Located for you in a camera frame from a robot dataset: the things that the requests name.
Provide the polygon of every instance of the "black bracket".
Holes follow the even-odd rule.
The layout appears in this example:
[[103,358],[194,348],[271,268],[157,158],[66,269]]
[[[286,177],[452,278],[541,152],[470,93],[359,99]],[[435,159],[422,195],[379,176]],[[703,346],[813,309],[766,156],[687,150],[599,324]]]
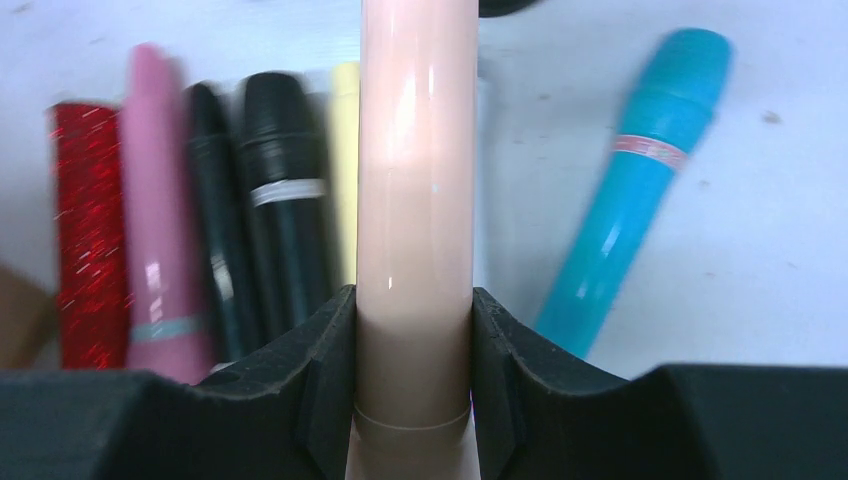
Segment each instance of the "black bracket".
[[[0,479],[344,478],[355,292],[202,384],[145,372],[0,376]],[[660,367],[632,382],[474,293],[484,480],[848,478],[848,370]]]

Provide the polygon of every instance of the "white background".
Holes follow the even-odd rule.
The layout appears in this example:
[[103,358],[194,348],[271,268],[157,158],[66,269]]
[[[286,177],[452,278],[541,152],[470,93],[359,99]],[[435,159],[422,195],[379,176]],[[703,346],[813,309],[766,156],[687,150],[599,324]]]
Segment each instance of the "white background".
[[[544,0],[481,21],[492,293],[532,321],[633,77],[663,34],[709,28],[737,53],[719,118],[590,361],[628,377],[680,360],[848,365],[846,21],[841,0]],[[359,1],[0,0],[0,32],[0,261],[55,289],[45,109],[119,102],[127,52],[144,41],[178,57],[188,82],[232,90],[290,70],[326,91],[329,68],[358,58]]]

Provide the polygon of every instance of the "red glitter surface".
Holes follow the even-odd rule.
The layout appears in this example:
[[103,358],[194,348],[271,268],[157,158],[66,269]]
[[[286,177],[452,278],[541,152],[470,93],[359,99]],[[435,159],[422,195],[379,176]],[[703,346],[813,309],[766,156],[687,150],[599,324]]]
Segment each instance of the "red glitter surface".
[[53,108],[63,368],[121,368],[129,294],[117,112]]

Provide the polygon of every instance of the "white band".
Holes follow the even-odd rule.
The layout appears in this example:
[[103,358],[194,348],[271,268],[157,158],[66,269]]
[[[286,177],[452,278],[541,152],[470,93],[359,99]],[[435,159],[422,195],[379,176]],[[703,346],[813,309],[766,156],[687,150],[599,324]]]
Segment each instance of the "white band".
[[323,180],[307,178],[266,183],[250,192],[250,198],[253,200],[253,206],[258,207],[272,202],[319,198],[325,194],[326,189]]

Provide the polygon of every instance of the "teal microphone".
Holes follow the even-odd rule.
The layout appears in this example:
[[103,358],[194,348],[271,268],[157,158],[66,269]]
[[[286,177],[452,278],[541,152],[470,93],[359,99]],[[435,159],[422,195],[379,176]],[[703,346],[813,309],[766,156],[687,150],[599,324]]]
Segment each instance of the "teal microphone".
[[730,43],[717,33],[668,35],[639,77],[592,206],[536,323],[585,358],[674,174],[713,118]]

